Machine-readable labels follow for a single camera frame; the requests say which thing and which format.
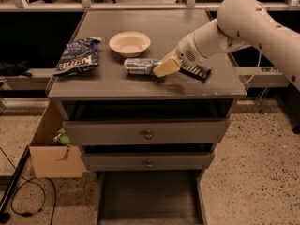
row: white robotic arm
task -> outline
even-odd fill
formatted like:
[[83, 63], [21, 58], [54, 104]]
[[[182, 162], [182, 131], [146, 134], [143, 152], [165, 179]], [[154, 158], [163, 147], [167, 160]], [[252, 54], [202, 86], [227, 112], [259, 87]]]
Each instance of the white robotic arm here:
[[217, 18], [188, 34], [170, 55], [196, 66], [216, 53], [253, 46], [300, 90], [300, 35], [276, 22], [256, 0], [224, 0]]

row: cardboard box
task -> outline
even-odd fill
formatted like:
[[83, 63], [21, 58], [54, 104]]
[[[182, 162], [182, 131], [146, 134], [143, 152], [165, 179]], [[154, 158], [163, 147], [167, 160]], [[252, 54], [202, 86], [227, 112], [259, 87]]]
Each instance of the cardboard box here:
[[78, 146], [53, 146], [53, 137], [62, 128], [63, 118], [50, 101], [30, 143], [36, 177], [82, 177], [83, 162]]

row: gray tabletop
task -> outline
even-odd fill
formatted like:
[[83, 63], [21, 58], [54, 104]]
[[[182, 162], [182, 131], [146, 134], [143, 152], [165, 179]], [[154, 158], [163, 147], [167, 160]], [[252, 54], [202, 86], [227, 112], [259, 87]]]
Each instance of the gray tabletop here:
[[102, 38], [99, 66], [82, 75], [56, 78], [49, 97], [53, 99], [128, 98], [240, 98], [246, 94], [235, 68], [226, 54], [202, 65], [212, 68], [205, 82], [180, 72], [163, 79], [127, 75], [124, 58], [109, 47], [110, 39], [121, 32], [137, 31], [151, 39], [140, 57], [161, 59], [186, 34], [209, 22], [201, 9], [89, 11], [75, 39]]

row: white bowl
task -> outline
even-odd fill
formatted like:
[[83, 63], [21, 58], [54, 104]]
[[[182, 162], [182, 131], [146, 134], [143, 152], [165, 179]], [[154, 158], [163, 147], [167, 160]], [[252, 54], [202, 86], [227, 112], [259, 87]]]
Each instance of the white bowl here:
[[125, 32], [110, 40], [110, 47], [124, 57], [137, 57], [150, 46], [150, 38], [138, 32]]

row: black cable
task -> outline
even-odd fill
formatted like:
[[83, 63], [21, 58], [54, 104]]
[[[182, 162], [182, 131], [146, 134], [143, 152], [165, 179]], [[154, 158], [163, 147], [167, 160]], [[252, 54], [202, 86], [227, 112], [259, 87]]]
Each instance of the black cable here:
[[[9, 159], [8, 155], [6, 154], [6, 152], [2, 149], [2, 147], [0, 147], [0, 150], [1, 150], [2, 153], [5, 155], [5, 157], [7, 158], [8, 162], [11, 164], [11, 166], [16, 170], [17, 168], [16, 168], [15, 165], [11, 162], [11, 160]], [[11, 204], [10, 204], [10, 207], [11, 207], [11, 210], [12, 210], [15, 214], [17, 214], [17, 215], [20, 215], [20, 216], [23, 216], [23, 217], [31, 217], [31, 216], [35, 215], [36, 213], [42, 211], [42, 209], [43, 209], [43, 207], [44, 207], [44, 204], [45, 204], [45, 202], [46, 202], [46, 192], [45, 192], [45, 189], [42, 187], [42, 185], [40, 185], [40, 184], [38, 184], [38, 183], [32, 181], [32, 180], [34, 180], [34, 179], [37, 179], [36, 177], [33, 177], [33, 178], [31, 178], [31, 179], [26, 179], [26, 178], [24, 178], [24, 177], [22, 177], [22, 176], [20, 176], [20, 177], [21, 177], [22, 179], [24, 179], [25, 182], [24, 182], [23, 184], [21, 184], [21, 185], [17, 188], [17, 190], [14, 192], [14, 194], [13, 194], [13, 196], [12, 196], [12, 198], [11, 198]], [[55, 211], [55, 207], [56, 207], [56, 187], [55, 187], [55, 184], [54, 184], [53, 180], [51, 180], [50, 178], [46, 178], [46, 179], [49, 180], [49, 181], [51, 182], [52, 187], [53, 187], [53, 192], [54, 192], [54, 204], [53, 204], [53, 210], [52, 210], [52, 215], [51, 215], [51, 220], [50, 220], [50, 225], [52, 225], [52, 224], [53, 224], [54, 211]], [[40, 208], [39, 208], [36, 212], [34, 212], [34, 213], [32, 213], [32, 212], [23, 212], [23, 213], [20, 213], [20, 212], [17, 212], [17, 211], [13, 208], [13, 200], [14, 200], [15, 196], [16, 196], [17, 193], [20, 191], [20, 189], [21, 189], [24, 185], [26, 185], [27, 183], [32, 183], [32, 184], [35, 184], [35, 185], [39, 186], [40, 189], [41, 189], [42, 192], [43, 192], [43, 203], [42, 203], [42, 205], [40, 206]]]

